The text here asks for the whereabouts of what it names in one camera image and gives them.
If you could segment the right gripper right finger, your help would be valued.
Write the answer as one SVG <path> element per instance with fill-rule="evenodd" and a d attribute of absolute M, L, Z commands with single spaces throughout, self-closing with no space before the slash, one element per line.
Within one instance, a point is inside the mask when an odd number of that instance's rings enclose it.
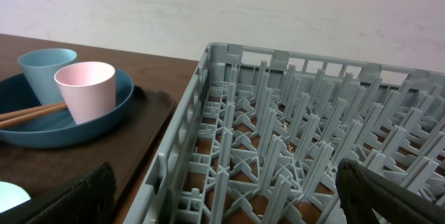
<path fill-rule="evenodd" d="M 444 224 L 444 209 L 404 189 L 351 159 L 337 168 L 340 208 L 348 223 Z"/>

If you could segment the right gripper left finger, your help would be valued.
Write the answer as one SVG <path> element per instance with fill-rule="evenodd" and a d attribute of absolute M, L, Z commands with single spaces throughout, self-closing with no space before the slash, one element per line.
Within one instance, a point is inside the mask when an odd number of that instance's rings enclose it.
<path fill-rule="evenodd" d="M 116 180 L 108 162 L 33 199 L 26 223 L 108 223 Z"/>

